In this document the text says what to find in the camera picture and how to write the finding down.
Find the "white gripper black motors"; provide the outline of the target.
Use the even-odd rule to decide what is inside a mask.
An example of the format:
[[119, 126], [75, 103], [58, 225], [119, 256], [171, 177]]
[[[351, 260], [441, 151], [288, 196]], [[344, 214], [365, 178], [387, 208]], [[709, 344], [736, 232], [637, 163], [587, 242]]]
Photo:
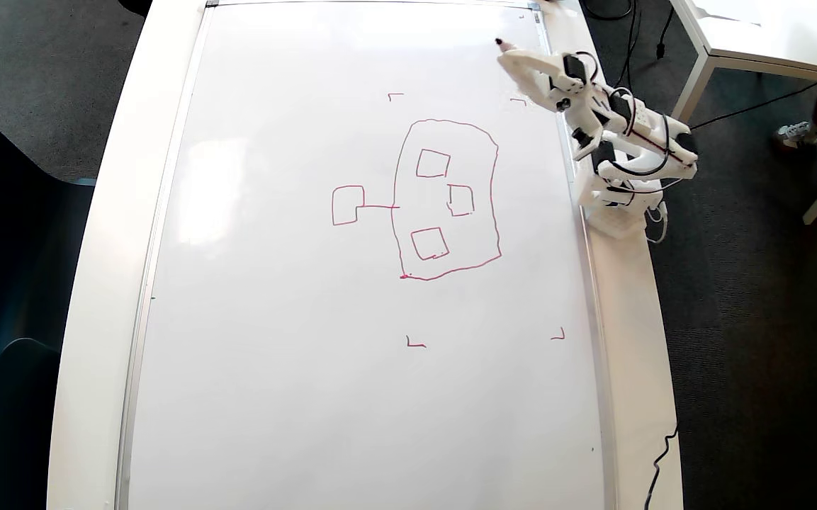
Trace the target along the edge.
[[530, 50], [508, 50], [497, 62], [509, 77], [515, 77], [524, 96], [548, 112], [563, 116], [579, 139], [599, 139], [612, 120], [609, 99], [602, 87], [590, 80], [578, 54], [538, 54]]

